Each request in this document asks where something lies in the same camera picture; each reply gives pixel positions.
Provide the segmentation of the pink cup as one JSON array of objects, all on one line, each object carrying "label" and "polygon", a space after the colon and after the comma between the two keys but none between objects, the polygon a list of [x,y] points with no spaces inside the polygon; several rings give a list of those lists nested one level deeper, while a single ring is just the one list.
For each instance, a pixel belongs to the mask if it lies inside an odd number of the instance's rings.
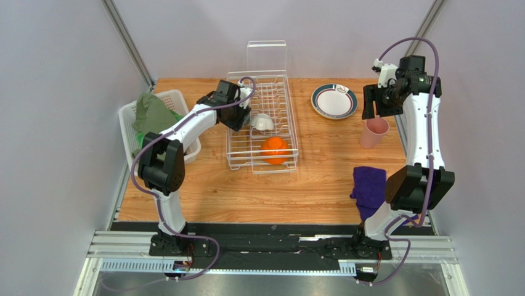
[{"label": "pink cup", "polygon": [[381,142],[390,130],[390,125],[384,118],[376,117],[366,120],[359,144],[364,149],[372,149]]}]

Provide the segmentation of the beige plate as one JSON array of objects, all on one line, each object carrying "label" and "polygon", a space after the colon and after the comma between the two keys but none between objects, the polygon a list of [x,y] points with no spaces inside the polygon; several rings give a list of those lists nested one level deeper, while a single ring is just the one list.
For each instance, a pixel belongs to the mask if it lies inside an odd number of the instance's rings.
[{"label": "beige plate", "polygon": [[342,120],[356,112],[358,100],[348,87],[331,83],[319,86],[313,91],[311,105],[321,117]]}]

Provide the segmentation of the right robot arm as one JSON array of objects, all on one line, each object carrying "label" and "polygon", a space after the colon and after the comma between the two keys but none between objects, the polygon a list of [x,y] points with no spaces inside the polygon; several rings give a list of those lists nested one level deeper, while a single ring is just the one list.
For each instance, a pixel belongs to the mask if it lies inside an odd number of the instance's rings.
[{"label": "right robot arm", "polygon": [[357,228],[351,250],[358,258],[376,258],[395,229],[415,216],[423,218],[455,182],[439,145],[441,79],[427,74],[425,65],[420,55],[403,57],[398,65],[376,59],[372,69],[378,83],[364,87],[362,119],[404,116],[408,150],[404,167],[386,181],[385,201]]}]

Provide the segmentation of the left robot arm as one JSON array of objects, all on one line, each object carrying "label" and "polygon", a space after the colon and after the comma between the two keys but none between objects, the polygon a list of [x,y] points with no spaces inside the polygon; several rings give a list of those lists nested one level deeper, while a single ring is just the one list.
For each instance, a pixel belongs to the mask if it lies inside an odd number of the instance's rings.
[{"label": "left robot arm", "polygon": [[180,201],[185,179],[184,153],[188,146],[217,124],[234,131],[248,125],[250,99],[256,90],[257,84],[249,76],[236,83],[220,80],[216,90],[201,97],[182,120],[160,133],[145,135],[143,148],[132,163],[132,169],[145,186],[141,187],[135,177],[132,182],[138,190],[154,197],[158,228],[166,237],[198,239],[197,235],[187,234]]}]

